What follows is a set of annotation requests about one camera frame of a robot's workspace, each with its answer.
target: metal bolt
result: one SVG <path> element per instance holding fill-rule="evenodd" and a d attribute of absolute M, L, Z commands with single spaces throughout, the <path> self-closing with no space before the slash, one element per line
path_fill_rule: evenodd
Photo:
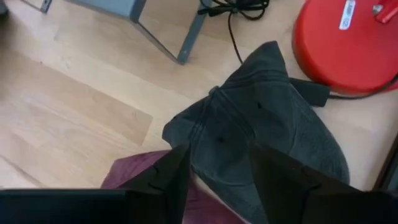
<path fill-rule="evenodd" d="M 373 6 L 373 10 L 372 10 L 373 15 L 379 14 L 382 10 L 383 10 L 383 6 L 382 5 Z"/>

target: gray chair leg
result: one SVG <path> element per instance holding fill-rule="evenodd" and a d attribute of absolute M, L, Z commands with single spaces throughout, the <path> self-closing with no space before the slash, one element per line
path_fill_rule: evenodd
<path fill-rule="evenodd" d="M 185 64 L 188 60 L 193 45 L 199 35 L 199 31 L 203 25 L 206 15 L 196 14 L 188 34 L 182 44 L 180 52 L 175 56 L 165 47 L 143 24 L 139 22 L 142 10 L 144 9 L 146 0 L 67 0 L 75 4 L 79 4 L 99 12 L 105 12 L 116 17 L 127 19 L 132 22 L 133 26 L 151 41 L 161 52 L 166 54 L 168 58 L 181 65 Z M 210 6 L 211 0 L 203 0 L 203 3 Z"/>
<path fill-rule="evenodd" d="M 34 9 L 37 9 L 43 13 L 47 13 L 47 11 L 50 8 L 51 2 L 52 2 L 52 0 L 43 0 L 41 7 L 37 7 L 37 6 L 33 5 L 32 3 L 30 3 L 29 1 L 26 1 L 26 0 L 21 0 L 21 1 L 26 3 L 28 6 L 33 7 Z"/>
<path fill-rule="evenodd" d="M 201 27 L 203 26 L 203 22 L 205 21 L 206 15 L 198 15 L 198 14 L 195 15 L 195 17 L 191 23 L 191 26 L 189 28 L 188 34 L 185 37 L 185 40 L 181 46 L 180 52 L 178 53 L 178 56 L 175 56 L 149 30 L 147 30 L 139 22 L 139 17 L 144 8 L 145 2 L 146 2 L 146 0 L 138 1 L 135 4 L 133 10 L 131 11 L 130 20 L 133 22 L 134 27 L 142 35 L 144 35 L 150 42 L 152 42 L 161 52 L 166 54 L 166 56 L 168 56 L 168 58 L 170 58 L 171 60 L 173 60 L 176 63 L 184 65 L 187 62 L 188 57 L 192 51 L 193 45 L 199 35 Z M 210 6 L 211 0 L 203 0 L 203 3 Z M 199 4 L 199 9 L 202 9 L 202 8 L 203 8 L 203 6 L 201 4 Z"/>

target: wooden floor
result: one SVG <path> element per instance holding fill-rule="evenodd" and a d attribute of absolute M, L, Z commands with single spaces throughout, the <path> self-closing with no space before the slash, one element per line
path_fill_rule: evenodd
<path fill-rule="evenodd" d="M 0 24 L 0 186 L 98 187 L 120 157 L 168 149 L 163 125 L 238 68 L 227 15 L 207 18 L 189 63 L 171 62 L 127 22 L 61 0 L 47 15 L 6 0 Z M 278 40 L 289 75 L 303 0 L 275 0 L 261 21 L 233 19 L 246 57 Z M 175 53 L 197 0 L 147 0 L 142 23 Z M 398 131 L 398 91 L 315 109 L 343 148 L 351 185 L 370 189 Z"/>

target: black object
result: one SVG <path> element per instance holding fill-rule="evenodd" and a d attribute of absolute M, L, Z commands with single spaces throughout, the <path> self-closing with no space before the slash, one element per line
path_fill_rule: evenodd
<path fill-rule="evenodd" d="M 373 190 L 398 190 L 398 136 L 392 144 Z"/>
<path fill-rule="evenodd" d="M 248 150 L 270 224 L 398 223 L 392 194 L 360 192 L 269 147 Z M 0 191 L 0 223 L 179 224 L 188 157 L 188 146 L 179 146 L 120 190 Z"/>
<path fill-rule="evenodd" d="M 262 18 L 266 12 L 266 8 L 269 5 L 269 0 L 225 0 L 221 2 L 219 0 L 212 0 L 217 6 L 207 6 L 203 0 L 200 0 L 203 9 L 198 10 L 198 15 L 208 14 L 210 17 L 219 16 L 224 12 L 229 12 L 228 15 L 228 30 L 231 36 L 232 44 L 234 45 L 236 56 L 239 61 L 243 63 L 238 47 L 236 46 L 234 34 L 231 27 L 231 18 L 233 14 L 239 13 L 250 21 L 256 21 Z M 256 16 L 247 15 L 248 11 L 260 11 Z"/>
<path fill-rule="evenodd" d="M 398 195 L 361 192 L 267 146 L 252 143 L 249 157 L 270 224 L 398 223 Z"/>
<path fill-rule="evenodd" d="M 330 96 L 330 87 L 306 80 L 289 78 L 290 84 L 312 106 L 325 106 Z"/>
<path fill-rule="evenodd" d="M 392 77 L 391 80 L 389 80 L 386 84 L 383 86 L 380 86 L 379 88 L 375 89 L 373 92 L 365 94 L 365 95 L 359 95 L 359 96 L 343 96 L 343 95 L 330 95 L 329 99 L 334 99 L 334 100 L 362 100 L 374 95 L 377 95 L 379 93 L 383 93 L 390 89 L 395 83 L 398 82 L 398 73 Z"/>
<path fill-rule="evenodd" d="M 0 223 L 181 223 L 189 147 L 181 145 L 119 190 L 2 190 Z"/>

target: maroon fabric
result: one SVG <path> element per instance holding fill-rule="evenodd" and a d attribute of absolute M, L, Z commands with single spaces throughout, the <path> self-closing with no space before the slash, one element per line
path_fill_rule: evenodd
<path fill-rule="evenodd" d="M 151 166 L 166 153 L 168 151 L 148 152 L 116 160 L 109 174 L 104 179 L 101 188 L 115 189 L 119 187 L 125 181 Z M 241 224 L 244 222 L 219 201 L 200 190 L 191 179 L 183 223 Z"/>

